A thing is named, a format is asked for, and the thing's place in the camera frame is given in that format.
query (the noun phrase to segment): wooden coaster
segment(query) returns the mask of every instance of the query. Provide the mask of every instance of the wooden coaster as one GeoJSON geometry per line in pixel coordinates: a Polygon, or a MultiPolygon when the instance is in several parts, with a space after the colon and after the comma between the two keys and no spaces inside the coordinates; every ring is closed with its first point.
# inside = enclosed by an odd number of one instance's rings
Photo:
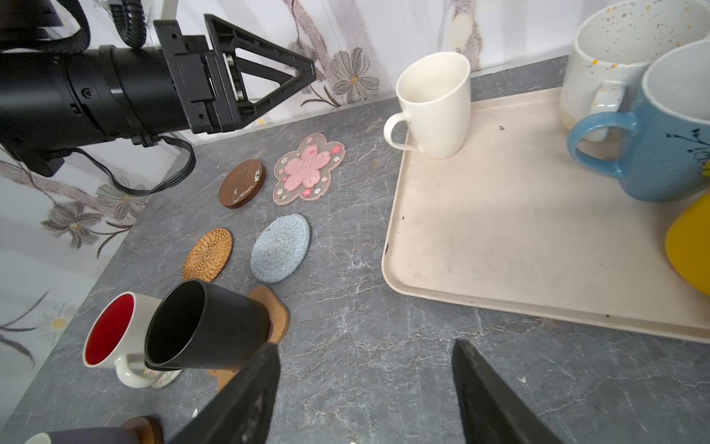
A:
{"type": "Polygon", "coordinates": [[[254,199],[266,179],[264,165],[256,159],[240,163],[229,172],[219,187],[219,203],[239,208],[254,199]]]}
{"type": "Polygon", "coordinates": [[[231,246],[231,233],[225,228],[213,229],[204,235],[187,255],[182,279],[212,282],[229,260],[231,246]]]}
{"type": "MultiPolygon", "coordinates": [[[[268,317],[271,321],[271,333],[268,341],[274,344],[281,342],[286,336],[290,322],[286,307],[278,300],[276,295],[265,286],[256,287],[248,296],[251,299],[261,302],[266,307],[266,310],[268,310],[268,317]]],[[[219,392],[234,378],[236,371],[210,370],[209,374],[217,377],[217,391],[219,392]]]]}
{"type": "Polygon", "coordinates": [[[121,424],[121,427],[135,431],[141,444],[163,444],[163,429],[152,416],[136,416],[121,424]]]}

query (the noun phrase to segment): white mug handle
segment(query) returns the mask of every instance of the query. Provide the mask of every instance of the white mug handle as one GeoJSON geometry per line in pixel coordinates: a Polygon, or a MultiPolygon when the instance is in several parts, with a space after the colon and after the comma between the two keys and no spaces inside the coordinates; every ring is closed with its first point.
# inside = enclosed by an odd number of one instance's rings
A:
{"type": "Polygon", "coordinates": [[[129,366],[129,357],[127,354],[122,354],[114,361],[116,365],[116,374],[121,382],[131,387],[132,389],[144,389],[147,386],[154,384],[163,375],[163,372],[158,372],[154,377],[145,377],[142,374],[137,374],[129,366]]]}
{"type": "Polygon", "coordinates": [[[420,146],[398,144],[397,142],[392,141],[392,130],[394,129],[395,125],[400,123],[401,121],[408,121],[407,114],[405,114],[403,112],[398,112],[397,114],[390,116],[390,118],[387,119],[387,122],[385,122],[384,133],[385,133],[385,140],[387,141],[387,143],[390,144],[390,146],[392,146],[393,148],[397,148],[400,150],[417,151],[418,153],[423,153],[424,149],[420,146]]]}
{"type": "MultiPolygon", "coordinates": [[[[599,112],[617,112],[626,93],[626,83],[608,80],[599,85],[599,89],[591,101],[589,115],[599,112]]],[[[601,142],[609,134],[608,128],[595,129],[584,136],[588,141],[601,142]]]]}

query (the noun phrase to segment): light blue woven coaster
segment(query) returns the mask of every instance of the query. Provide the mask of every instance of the light blue woven coaster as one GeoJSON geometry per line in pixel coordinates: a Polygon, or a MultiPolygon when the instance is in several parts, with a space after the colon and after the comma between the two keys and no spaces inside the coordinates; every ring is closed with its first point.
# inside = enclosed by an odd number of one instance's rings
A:
{"type": "Polygon", "coordinates": [[[276,283],[293,273],[308,251],[310,226],[302,215],[279,217],[261,232],[251,250],[251,271],[261,282],[276,283]]]}

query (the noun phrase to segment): gray flower on wallpaper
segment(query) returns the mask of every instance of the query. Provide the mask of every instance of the gray flower on wallpaper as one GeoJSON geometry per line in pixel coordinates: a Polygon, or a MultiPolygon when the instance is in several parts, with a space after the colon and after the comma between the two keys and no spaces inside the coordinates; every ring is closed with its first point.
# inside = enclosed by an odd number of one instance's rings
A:
{"type": "MultiPolygon", "coordinates": [[[[318,52],[312,46],[304,43],[304,41],[300,38],[297,38],[295,42],[292,42],[288,46],[288,49],[296,54],[301,54],[303,57],[308,57],[313,60],[314,63],[318,61],[318,52]]],[[[317,67],[315,68],[315,79],[325,80],[325,74],[323,74],[323,72],[317,67]]],[[[309,90],[303,90],[303,92],[310,94],[309,90]]]]}
{"type": "MultiPolygon", "coordinates": [[[[118,178],[118,182],[124,187],[130,187],[126,178],[118,178]]],[[[146,187],[138,185],[136,189],[145,190],[146,187]]],[[[114,208],[114,219],[116,220],[122,220],[128,213],[131,213],[133,217],[138,217],[148,202],[148,196],[129,196],[110,185],[101,185],[96,190],[96,195],[101,205],[114,208]]]]}
{"type": "Polygon", "coordinates": [[[102,215],[94,212],[84,212],[84,204],[75,200],[71,202],[55,202],[49,210],[48,220],[41,222],[42,226],[56,237],[68,232],[72,235],[70,247],[79,249],[82,244],[93,244],[99,237],[92,233],[93,227],[101,221],[102,215]]]}
{"type": "Polygon", "coordinates": [[[375,97],[380,92],[380,80],[363,75],[369,68],[370,59],[362,55],[362,48],[353,49],[351,55],[346,51],[338,51],[330,63],[330,69],[340,79],[333,85],[333,92],[347,94],[348,103],[375,97]]]}

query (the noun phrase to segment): beige tray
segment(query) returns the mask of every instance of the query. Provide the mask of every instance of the beige tray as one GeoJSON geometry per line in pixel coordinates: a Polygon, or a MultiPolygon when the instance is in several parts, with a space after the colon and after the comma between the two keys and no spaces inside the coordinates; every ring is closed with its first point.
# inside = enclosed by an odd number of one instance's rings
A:
{"type": "Polygon", "coordinates": [[[558,99],[553,89],[474,102],[456,155],[405,152],[385,280],[412,296],[710,342],[710,297],[663,249],[692,200],[634,200],[576,164],[558,99]]]}

